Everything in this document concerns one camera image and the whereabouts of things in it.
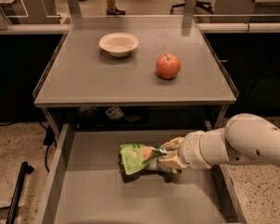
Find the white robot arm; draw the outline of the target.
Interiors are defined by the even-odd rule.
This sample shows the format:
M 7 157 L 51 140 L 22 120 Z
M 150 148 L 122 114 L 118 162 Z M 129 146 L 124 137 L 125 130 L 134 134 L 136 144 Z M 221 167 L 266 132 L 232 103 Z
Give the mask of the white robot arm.
M 162 147 L 168 153 L 158 158 L 158 164 L 177 170 L 259 163 L 280 168 L 280 129 L 252 114 L 236 115 L 223 128 L 191 132 Z

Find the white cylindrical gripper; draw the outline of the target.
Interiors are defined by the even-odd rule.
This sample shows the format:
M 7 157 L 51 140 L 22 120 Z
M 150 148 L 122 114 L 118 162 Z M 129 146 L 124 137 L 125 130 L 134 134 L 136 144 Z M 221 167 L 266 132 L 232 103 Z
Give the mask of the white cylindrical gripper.
M 173 151 L 159 156 L 158 162 L 176 170 L 187 167 L 193 170 L 210 169 L 230 161 L 224 128 L 188 133 L 184 138 L 179 136 L 162 144 L 161 148 Z

